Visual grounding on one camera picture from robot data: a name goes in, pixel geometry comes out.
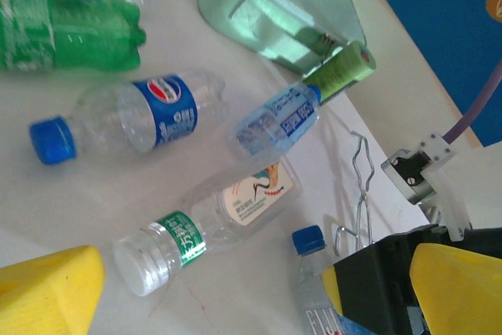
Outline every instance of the green plastic bottle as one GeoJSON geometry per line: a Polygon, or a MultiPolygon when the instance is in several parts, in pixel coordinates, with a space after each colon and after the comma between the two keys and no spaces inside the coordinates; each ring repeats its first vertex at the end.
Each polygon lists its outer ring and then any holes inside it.
{"type": "Polygon", "coordinates": [[[0,0],[0,69],[140,66],[139,8],[122,0],[0,0]]]}

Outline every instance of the light green plastic container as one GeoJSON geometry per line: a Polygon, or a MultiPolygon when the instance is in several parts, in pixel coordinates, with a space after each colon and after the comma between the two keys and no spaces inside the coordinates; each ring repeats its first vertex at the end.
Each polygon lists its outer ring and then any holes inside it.
{"type": "Polygon", "coordinates": [[[307,75],[341,47],[366,44],[352,0],[198,0],[220,33],[307,75]]]}

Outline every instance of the green bottle label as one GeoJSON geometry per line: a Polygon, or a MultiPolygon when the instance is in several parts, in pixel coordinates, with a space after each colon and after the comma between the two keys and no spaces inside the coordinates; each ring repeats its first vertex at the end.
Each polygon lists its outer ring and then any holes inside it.
{"type": "Polygon", "coordinates": [[[182,212],[173,212],[157,223],[174,238],[180,248],[183,267],[190,264],[206,251],[206,243],[194,222],[182,212]]]}
{"type": "Polygon", "coordinates": [[[320,102],[324,102],[352,82],[363,80],[376,68],[371,52],[361,42],[353,41],[304,79],[304,83],[315,86],[321,93],[320,102]]]}
{"type": "Polygon", "coordinates": [[[5,67],[50,69],[56,48],[47,0],[0,0],[0,12],[0,54],[5,67]]]}

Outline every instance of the pepsi bottle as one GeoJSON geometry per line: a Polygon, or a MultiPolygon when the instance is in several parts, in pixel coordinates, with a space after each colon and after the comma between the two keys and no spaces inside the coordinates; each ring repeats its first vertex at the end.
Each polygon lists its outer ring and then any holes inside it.
{"type": "Polygon", "coordinates": [[[145,154],[216,128],[228,113],[224,87],[204,70],[101,86],[84,93],[70,116],[30,125],[31,142],[46,165],[145,154]]]}

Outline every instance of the orange sticker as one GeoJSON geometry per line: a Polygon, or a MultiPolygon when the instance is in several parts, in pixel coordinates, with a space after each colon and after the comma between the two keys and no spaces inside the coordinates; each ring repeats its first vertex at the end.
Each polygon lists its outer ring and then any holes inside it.
{"type": "Polygon", "coordinates": [[[502,0],[486,0],[486,11],[491,17],[502,23],[502,0]]]}

